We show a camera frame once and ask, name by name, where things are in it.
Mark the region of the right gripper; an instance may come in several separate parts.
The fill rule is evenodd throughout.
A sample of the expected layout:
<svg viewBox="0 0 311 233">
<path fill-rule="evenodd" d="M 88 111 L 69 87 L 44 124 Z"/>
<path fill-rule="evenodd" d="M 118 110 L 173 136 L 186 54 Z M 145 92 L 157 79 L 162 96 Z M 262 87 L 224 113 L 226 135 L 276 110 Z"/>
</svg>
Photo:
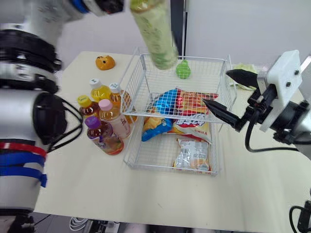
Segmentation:
<svg viewBox="0 0 311 233">
<path fill-rule="evenodd" d="M 246 71 L 244 69 L 233 69 L 226 72 L 231 79 L 233 79 L 238 84 L 247 87 L 258 87 L 257 74 L 251 71 Z M 274 84 L 269 84 L 267 89 L 260 93 L 259 89 L 256 89 L 253 94 L 247 100 L 249 104 L 245 110 L 244 115 L 241 118 L 241 121 L 245 124 L 251 119 L 251 116 L 255 113 L 256 110 L 259 111 L 259 117 L 256 123 L 262 124 L 267 118 L 268 114 L 271 112 L 271 104 L 273 100 L 277 98 L 277 90 Z M 238 127 L 240 118 L 227 110 L 227 107 L 214 101 L 208 99 L 202 99 L 206 107 L 220 120 L 229 124 L 237 132 L 241 130 Z"/>
</svg>

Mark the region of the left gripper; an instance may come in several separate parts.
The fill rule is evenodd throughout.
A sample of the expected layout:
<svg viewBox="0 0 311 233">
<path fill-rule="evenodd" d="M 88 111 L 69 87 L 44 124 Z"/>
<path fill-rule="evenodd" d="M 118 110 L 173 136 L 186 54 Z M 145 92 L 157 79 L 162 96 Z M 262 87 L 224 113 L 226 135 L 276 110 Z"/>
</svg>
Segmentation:
<svg viewBox="0 0 311 233">
<path fill-rule="evenodd" d="M 99 7 L 97 16 L 111 15 L 123 11 L 124 0 L 97 0 L 96 4 Z"/>
</svg>

